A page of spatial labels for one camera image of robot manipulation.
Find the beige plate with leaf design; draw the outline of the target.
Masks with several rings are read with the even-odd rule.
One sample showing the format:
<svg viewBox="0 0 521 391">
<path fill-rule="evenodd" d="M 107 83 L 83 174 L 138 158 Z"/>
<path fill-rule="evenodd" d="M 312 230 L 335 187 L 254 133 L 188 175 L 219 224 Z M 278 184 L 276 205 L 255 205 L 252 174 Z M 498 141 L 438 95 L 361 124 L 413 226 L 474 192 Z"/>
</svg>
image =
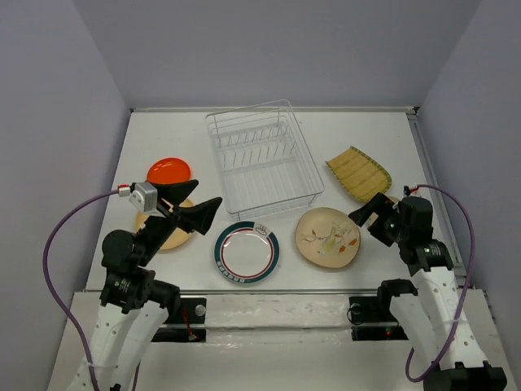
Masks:
<svg viewBox="0 0 521 391">
<path fill-rule="evenodd" d="M 356 258 L 361 233 L 345 213 L 321 207 L 302 215 L 296 225 L 295 242 L 307 261 L 327 269 L 341 269 Z"/>
</svg>

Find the white plate with green rim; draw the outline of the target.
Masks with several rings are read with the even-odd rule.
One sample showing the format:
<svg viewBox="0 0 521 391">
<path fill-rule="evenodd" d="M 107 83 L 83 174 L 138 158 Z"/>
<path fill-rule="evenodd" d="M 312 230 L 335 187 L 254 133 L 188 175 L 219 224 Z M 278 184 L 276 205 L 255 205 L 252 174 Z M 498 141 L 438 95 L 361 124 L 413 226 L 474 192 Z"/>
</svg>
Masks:
<svg viewBox="0 0 521 391">
<path fill-rule="evenodd" d="M 242 285 L 259 283 L 278 267 L 280 244 L 277 236 L 258 222 L 236 222 L 217 238 L 213 260 L 220 274 Z"/>
</svg>

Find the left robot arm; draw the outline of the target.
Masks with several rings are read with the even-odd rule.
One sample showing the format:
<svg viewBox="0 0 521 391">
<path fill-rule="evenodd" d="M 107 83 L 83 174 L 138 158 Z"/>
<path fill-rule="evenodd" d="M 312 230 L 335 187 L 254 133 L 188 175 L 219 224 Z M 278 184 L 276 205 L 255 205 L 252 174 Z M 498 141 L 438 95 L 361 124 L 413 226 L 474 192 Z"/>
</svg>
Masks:
<svg viewBox="0 0 521 391">
<path fill-rule="evenodd" d="M 221 197 L 182 206 L 198 184 L 133 182 L 114 191 L 147 219 L 137 232 L 114 230 L 102 242 L 106 277 L 97 318 L 91 338 L 78 332 L 85 355 L 69 389 L 126 390 L 160 325 L 179 315 L 179 287 L 156 279 L 147 266 L 175 230 L 209 231 Z"/>
</svg>

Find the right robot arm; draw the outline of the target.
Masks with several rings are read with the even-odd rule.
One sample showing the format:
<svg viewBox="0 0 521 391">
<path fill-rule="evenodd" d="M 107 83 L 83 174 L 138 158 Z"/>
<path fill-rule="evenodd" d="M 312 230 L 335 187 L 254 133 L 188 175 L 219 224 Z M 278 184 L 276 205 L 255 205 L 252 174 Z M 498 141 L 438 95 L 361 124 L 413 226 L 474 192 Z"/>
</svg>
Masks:
<svg viewBox="0 0 521 391">
<path fill-rule="evenodd" d="M 371 215 L 376 219 L 369 233 L 387 246 L 396 244 L 409 270 L 408 279 L 382 282 L 374 300 L 376 313 L 396 319 L 404 330 L 409 356 L 426 365 L 407 379 L 425 390 L 505 389 L 503 368 L 489 362 L 466 318 L 466 289 L 457 287 L 449 250 L 433 236 L 431 202 L 406 196 L 395 203 L 377 193 L 349 217 L 362 226 Z"/>
</svg>

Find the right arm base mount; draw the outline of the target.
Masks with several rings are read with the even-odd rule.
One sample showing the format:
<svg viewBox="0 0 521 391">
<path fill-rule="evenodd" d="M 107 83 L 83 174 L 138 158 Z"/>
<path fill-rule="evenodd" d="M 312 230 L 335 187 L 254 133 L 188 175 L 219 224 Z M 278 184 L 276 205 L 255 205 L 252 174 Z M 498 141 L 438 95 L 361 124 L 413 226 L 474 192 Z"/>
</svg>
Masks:
<svg viewBox="0 0 521 391">
<path fill-rule="evenodd" d="M 397 320 L 379 307 L 376 296 L 351 296 L 347 319 L 353 341 L 408 340 Z"/>
</svg>

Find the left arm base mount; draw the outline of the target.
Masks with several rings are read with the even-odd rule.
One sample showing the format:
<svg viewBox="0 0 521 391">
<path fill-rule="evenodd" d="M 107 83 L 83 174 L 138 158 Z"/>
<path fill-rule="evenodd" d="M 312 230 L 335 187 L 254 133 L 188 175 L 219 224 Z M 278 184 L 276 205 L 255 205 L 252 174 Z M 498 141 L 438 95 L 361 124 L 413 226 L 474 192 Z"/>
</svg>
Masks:
<svg viewBox="0 0 521 391">
<path fill-rule="evenodd" d="M 207 298 L 182 296 L 179 310 L 169 315 L 152 338 L 155 343 L 204 343 Z"/>
</svg>

